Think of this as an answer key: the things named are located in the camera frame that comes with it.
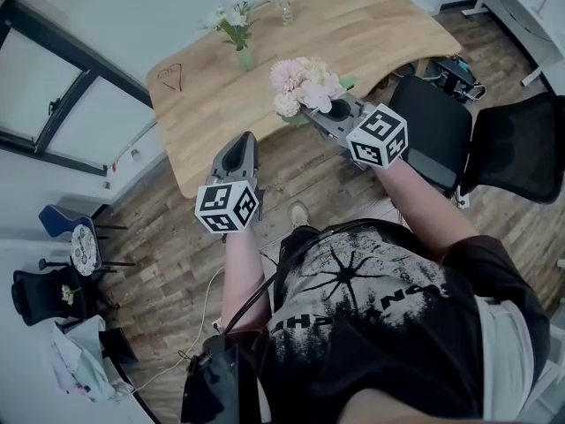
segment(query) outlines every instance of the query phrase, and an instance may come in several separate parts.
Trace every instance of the black office chair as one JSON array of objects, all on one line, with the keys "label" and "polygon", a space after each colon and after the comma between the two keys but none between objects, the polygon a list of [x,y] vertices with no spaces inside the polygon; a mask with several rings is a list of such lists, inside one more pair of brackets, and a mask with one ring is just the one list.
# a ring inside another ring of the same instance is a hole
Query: black office chair
[{"label": "black office chair", "polygon": [[458,186],[463,196],[481,184],[536,202],[559,196],[565,169],[564,96],[542,93],[481,110],[473,130],[471,113],[461,103],[407,76],[389,106],[408,121],[405,160],[446,196]]},{"label": "black office chair", "polygon": [[[11,287],[16,311],[29,327],[51,317],[84,320],[96,315],[95,303],[89,299],[87,291],[81,289],[79,277],[79,272],[73,268],[53,270],[44,275],[16,270]],[[62,299],[63,284],[76,291],[71,306]]]}]

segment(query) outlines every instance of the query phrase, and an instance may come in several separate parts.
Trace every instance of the forearm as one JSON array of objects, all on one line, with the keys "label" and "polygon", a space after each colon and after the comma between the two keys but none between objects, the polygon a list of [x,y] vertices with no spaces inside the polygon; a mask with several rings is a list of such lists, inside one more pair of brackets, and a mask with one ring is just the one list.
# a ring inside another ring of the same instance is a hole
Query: forearm
[{"label": "forearm", "polygon": [[416,237],[441,261],[459,240],[478,235],[467,218],[408,163],[397,159],[375,173]]},{"label": "forearm", "polygon": [[[231,318],[265,281],[255,233],[248,226],[243,232],[226,238],[225,274],[223,279],[222,324]],[[235,329],[258,329],[271,318],[268,292],[245,313]]]}]

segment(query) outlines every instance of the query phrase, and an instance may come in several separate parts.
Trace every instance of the small table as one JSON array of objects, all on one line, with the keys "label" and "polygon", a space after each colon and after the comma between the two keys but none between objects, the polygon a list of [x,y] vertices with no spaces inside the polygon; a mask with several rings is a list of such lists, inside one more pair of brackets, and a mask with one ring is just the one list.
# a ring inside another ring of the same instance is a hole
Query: small table
[{"label": "small table", "polygon": [[[451,34],[410,0],[290,0],[294,23],[267,4],[253,13],[250,49],[256,68],[243,72],[226,34],[209,33],[147,75],[165,148],[180,190],[196,196],[218,151],[236,135],[258,140],[286,126],[273,111],[269,72],[278,60],[319,56],[340,77],[357,76],[366,96],[398,67],[461,50]],[[166,70],[167,81],[163,81]]]},{"label": "small table", "polygon": [[96,235],[85,224],[77,225],[72,231],[71,260],[82,276],[92,275],[102,265]]}]

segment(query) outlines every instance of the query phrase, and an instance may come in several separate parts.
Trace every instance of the small vase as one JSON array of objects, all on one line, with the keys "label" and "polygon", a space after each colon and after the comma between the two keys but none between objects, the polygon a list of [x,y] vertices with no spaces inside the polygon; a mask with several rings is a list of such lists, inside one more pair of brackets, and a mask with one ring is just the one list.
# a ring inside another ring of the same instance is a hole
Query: small vase
[{"label": "small vase", "polygon": [[255,68],[255,60],[251,51],[247,47],[236,50],[237,62],[244,71],[251,71]]}]

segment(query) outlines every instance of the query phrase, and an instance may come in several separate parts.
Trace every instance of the white flower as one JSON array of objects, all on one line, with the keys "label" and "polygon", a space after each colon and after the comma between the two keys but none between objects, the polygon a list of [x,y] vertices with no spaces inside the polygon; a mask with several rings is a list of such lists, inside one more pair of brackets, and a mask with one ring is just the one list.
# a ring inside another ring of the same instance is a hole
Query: white flower
[{"label": "white flower", "polygon": [[247,25],[247,17],[240,14],[237,10],[230,11],[226,20],[234,27],[245,27]]},{"label": "white flower", "polygon": [[319,57],[298,58],[305,71],[305,79],[323,85],[322,78],[326,73],[330,73],[329,66],[320,60]]},{"label": "white flower", "polygon": [[339,82],[337,74],[324,72],[322,74],[321,85],[328,89],[329,98],[337,99],[345,94],[345,88]]},{"label": "white flower", "polygon": [[218,6],[215,11],[211,11],[206,16],[204,27],[217,28],[224,19],[226,19],[226,12],[221,6]]},{"label": "white flower", "polygon": [[273,101],[275,111],[283,117],[293,117],[300,110],[300,103],[292,93],[278,93]]},{"label": "white flower", "polygon": [[63,301],[66,301],[66,303],[69,306],[72,306],[72,303],[74,301],[74,292],[72,291],[71,288],[69,286],[67,286],[66,284],[63,284],[61,286],[61,291],[63,292]]}]

